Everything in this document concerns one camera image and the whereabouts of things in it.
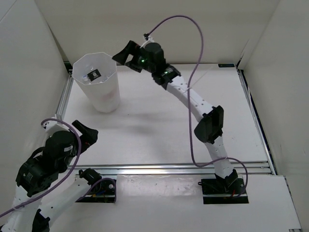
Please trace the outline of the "small black label bottle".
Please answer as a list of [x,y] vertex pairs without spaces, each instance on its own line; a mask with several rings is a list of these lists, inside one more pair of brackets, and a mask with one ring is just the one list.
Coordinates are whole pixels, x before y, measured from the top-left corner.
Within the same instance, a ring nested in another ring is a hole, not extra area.
[[100,72],[99,72],[98,69],[95,69],[95,70],[92,70],[91,72],[89,72],[89,73],[87,74],[87,77],[88,77],[89,80],[92,82],[92,81],[98,79],[99,77],[101,77],[101,74],[100,74]]

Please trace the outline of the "red label plastic bottle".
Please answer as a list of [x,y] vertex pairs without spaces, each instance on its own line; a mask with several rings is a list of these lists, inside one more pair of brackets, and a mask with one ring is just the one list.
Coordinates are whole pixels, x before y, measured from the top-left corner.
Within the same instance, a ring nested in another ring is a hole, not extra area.
[[106,94],[103,94],[100,99],[102,101],[112,101],[114,99],[114,96],[116,95],[117,93],[117,90],[116,89],[113,89],[112,91],[110,91],[109,93],[106,93]]

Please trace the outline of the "clear white cap bottle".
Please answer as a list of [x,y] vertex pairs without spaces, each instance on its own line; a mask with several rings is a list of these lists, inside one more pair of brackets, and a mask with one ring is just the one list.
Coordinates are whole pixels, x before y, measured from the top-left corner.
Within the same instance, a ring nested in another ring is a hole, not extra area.
[[85,82],[88,82],[88,80],[89,80],[89,79],[88,79],[88,76],[87,76],[87,75],[85,75],[85,76],[82,77],[82,81],[83,81],[84,83],[85,83]]

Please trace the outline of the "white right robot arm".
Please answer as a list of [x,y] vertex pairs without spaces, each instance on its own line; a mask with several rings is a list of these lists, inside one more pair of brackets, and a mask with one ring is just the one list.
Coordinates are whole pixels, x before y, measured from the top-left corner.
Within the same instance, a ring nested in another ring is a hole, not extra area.
[[189,116],[195,117],[197,126],[189,131],[206,146],[210,154],[218,190],[222,193],[230,192],[238,174],[227,158],[223,143],[223,108],[207,103],[194,90],[190,90],[181,73],[166,62],[164,51],[158,43],[140,46],[129,41],[112,59],[136,72],[149,72],[158,85],[191,111]]

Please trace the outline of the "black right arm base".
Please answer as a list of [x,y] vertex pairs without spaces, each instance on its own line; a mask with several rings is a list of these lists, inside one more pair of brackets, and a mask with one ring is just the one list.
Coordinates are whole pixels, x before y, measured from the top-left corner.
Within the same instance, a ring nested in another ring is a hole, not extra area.
[[203,204],[248,204],[247,180],[237,178],[229,187],[224,187],[215,178],[204,178],[197,183],[201,187]]

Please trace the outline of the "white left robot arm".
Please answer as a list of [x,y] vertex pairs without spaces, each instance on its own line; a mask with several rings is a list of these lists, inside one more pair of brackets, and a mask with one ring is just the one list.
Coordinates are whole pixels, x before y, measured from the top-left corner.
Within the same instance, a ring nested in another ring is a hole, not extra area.
[[1,214],[8,217],[0,227],[2,232],[48,232],[76,201],[101,188],[99,173],[91,168],[80,170],[73,184],[41,205],[42,198],[70,176],[81,154],[98,140],[98,131],[78,120],[68,124],[47,118],[41,125],[49,137],[19,168],[12,208]]

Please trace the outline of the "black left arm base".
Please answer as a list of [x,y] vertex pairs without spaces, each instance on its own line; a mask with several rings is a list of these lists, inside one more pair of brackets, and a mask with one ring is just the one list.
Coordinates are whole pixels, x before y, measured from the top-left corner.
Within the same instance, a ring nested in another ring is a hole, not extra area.
[[103,177],[76,203],[116,203],[116,179]]

